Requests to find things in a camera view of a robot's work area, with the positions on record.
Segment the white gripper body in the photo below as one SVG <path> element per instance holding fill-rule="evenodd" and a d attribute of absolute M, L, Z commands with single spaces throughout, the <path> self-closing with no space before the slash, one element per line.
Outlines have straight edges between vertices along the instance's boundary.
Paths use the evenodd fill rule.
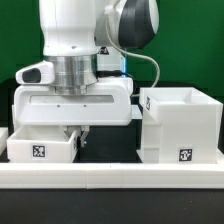
<path fill-rule="evenodd" d="M 98 75 L 97 57 L 49 57 L 16 73 L 13 120 L 19 126 L 127 125 L 132 79 Z"/>

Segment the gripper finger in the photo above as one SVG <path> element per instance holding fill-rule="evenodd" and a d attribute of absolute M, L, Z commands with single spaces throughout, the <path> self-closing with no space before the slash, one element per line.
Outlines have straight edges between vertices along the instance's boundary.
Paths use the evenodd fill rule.
<path fill-rule="evenodd" d="M 88 136 L 89 131 L 90 131 L 90 127 L 89 126 L 82 126 L 81 127 L 82 135 L 81 135 L 80 141 L 81 141 L 81 146 L 82 147 L 85 146 L 85 139 Z"/>
<path fill-rule="evenodd" d="M 74 131 L 77 131 L 78 133 L 80 132 L 80 126 L 63 126 L 63 130 L 65 133 L 73 133 Z"/>

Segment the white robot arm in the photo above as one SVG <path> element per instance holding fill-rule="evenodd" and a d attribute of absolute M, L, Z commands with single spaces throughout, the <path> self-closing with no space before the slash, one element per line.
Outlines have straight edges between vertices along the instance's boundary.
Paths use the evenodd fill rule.
<path fill-rule="evenodd" d="M 98 52 L 125 53 L 156 35 L 156 0 L 39 0 L 44 60 L 16 73 L 13 120 L 28 126 L 126 126 L 132 120 L 132 80 L 106 78 Z"/>

